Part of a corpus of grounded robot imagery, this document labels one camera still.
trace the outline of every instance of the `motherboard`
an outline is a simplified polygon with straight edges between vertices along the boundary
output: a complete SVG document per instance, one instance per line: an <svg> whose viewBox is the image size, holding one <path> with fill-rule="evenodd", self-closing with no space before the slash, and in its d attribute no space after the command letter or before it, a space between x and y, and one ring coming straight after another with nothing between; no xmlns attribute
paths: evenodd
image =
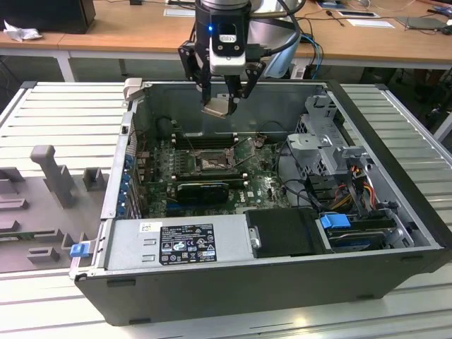
<svg viewBox="0 0 452 339"><path fill-rule="evenodd" d="M147 218L290 206L275 173L277 144L258 136L212 139L174 137L154 147L143 181Z"/></svg>

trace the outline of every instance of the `power supply label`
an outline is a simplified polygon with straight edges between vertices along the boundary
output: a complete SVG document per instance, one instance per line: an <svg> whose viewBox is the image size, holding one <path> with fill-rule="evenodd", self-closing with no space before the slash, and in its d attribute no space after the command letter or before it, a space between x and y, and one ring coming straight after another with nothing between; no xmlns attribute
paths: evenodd
<svg viewBox="0 0 452 339"><path fill-rule="evenodd" d="M162 265L217 261L213 225L161 227L159 261Z"/></svg>

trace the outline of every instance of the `computer tower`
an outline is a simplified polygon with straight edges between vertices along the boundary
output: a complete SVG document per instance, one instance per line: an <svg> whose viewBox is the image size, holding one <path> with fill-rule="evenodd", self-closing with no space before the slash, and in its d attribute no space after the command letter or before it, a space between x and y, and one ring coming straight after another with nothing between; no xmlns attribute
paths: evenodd
<svg viewBox="0 0 452 339"><path fill-rule="evenodd" d="M20 28L37 28L40 32L53 31L84 34L95 17L93 0L2 0L0 27L4 20Z"/></svg>

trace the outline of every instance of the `crumpled paper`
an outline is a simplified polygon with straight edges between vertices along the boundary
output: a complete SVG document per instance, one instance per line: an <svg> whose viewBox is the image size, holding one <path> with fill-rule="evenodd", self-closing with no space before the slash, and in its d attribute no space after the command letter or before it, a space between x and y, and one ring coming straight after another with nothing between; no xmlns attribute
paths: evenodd
<svg viewBox="0 0 452 339"><path fill-rule="evenodd" d="M39 39L42 37L42 35L34 28L19 28L8 24L5 20L4 24L5 29L3 30L3 33L13 40L22 42L23 40Z"/></svg>

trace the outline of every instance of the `blue drive bracket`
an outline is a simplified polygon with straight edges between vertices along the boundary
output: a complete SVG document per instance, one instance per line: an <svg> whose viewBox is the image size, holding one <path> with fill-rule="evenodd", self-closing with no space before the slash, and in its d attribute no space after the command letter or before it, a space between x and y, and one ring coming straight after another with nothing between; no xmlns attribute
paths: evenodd
<svg viewBox="0 0 452 339"><path fill-rule="evenodd" d="M81 243L81 244L74 244L71 247L71 253L69 254L71 258L85 258L90 256L90 244L88 243Z"/></svg>
<svg viewBox="0 0 452 339"><path fill-rule="evenodd" d="M326 214L320 218L320 222L324 229L352 227L345 214Z"/></svg>

